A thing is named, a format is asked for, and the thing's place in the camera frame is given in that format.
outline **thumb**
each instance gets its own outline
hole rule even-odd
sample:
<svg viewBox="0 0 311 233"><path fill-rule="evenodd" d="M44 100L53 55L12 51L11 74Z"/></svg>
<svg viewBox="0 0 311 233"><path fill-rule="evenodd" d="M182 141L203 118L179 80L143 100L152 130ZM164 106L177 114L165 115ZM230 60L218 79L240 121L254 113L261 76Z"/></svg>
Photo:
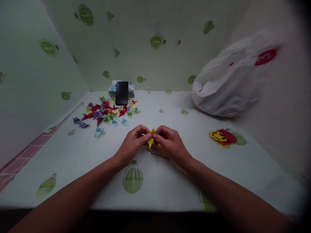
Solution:
<svg viewBox="0 0 311 233"><path fill-rule="evenodd" d="M145 143L147 143L149 140L151 139L151 134L145 134L144 136L142 136L141 138L137 139L137 141L139 142L139 144L142 146Z"/></svg>
<svg viewBox="0 0 311 233"><path fill-rule="evenodd" d="M164 148L168 146L169 141L164 139L162 136L158 134L153 134L152 137L158 144L160 144Z"/></svg>

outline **hand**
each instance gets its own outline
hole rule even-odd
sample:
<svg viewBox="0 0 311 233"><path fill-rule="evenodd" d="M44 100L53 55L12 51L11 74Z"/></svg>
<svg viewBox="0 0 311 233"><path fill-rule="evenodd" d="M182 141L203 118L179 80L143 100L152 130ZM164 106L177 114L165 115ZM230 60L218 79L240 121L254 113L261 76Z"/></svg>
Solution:
<svg viewBox="0 0 311 233"><path fill-rule="evenodd" d="M170 158L180 167L187 165L192 159L192 156L185 148L176 130L166 126L160 126L152 137L169 153Z"/></svg>
<svg viewBox="0 0 311 233"><path fill-rule="evenodd" d="M129 165L142 145L150 140L151 134L149 132L150 130L143 125L139 125L128 132L119 150L114 155L117 161L124 166Z"/></svg>

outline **red logo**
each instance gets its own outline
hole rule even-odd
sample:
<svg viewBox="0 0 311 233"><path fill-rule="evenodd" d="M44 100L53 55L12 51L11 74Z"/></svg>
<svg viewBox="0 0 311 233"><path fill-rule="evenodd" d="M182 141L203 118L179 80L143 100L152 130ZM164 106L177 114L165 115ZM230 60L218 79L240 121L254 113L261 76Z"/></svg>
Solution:
<svg viewBox="0 0 311 233"><path fill-rule="evenodd" d="M275 58L278 50L279 50L279 48L271 49L271 50L268 50L268 51L265 51L265 52L259 54L258 60L255 63L255 65L263 65L263 64L266 64L266 63L272 61L273 58Z"/></svg>

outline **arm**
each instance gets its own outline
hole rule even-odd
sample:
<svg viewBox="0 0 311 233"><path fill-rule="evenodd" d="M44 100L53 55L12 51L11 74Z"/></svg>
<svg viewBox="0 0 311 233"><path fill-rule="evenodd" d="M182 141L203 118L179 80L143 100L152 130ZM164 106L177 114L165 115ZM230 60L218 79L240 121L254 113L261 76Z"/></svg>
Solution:
<svg viewBox="0 0 311 233"><path fill-rule="evenodd" d="M10 233L68 232L109 180L131 163L141 146L151 138L149 131L142 125L131 130L113 157L41 203L16 224Z"/></svg>
<svg viewBox="0 0 311 233"><path fill-rule="evenodd" d="M242 232L285 232L292 223L264 200L212 171L186 150L177 131L160 126L154 140L208 195L217 209Z"/></svg>

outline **wall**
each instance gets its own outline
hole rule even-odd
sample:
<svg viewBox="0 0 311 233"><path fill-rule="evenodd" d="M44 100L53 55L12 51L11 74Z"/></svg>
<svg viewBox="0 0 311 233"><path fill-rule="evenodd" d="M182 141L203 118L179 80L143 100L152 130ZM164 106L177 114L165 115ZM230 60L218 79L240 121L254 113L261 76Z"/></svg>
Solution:
<svg viewBox="0 0 311 233"><path fill-rule="evenodd" d="M0 20L2 167L89 89L39 1L3 0ZM52 47L56 56L43 51L41 39L58 46ZM62 99L62 92L71 92L70 99Z"/></svg>
<svg viewBox="0 0 311 233"><path fill-rule="evenodd" d="M197 75L218 55L249 3L249 0L43 1L92 91L108 90L112 80L128 81L137 90L190 90L189 77ZM80 4L89 9L80 13ZM208 21L213 23L205 34L203 29ZM158 49L151 46L155 34L162 37ZM104 71L109 78L102 75Z"/></svg>
<svg viewBox="0 0 311 233"><path fill-rule="evenodd" d="M285 168L308 176L310 161L309 39L294 5L284 0L253 0L227 45L265 26L280 24L287 43L266 75L264 95L235 119Z"/></svg>

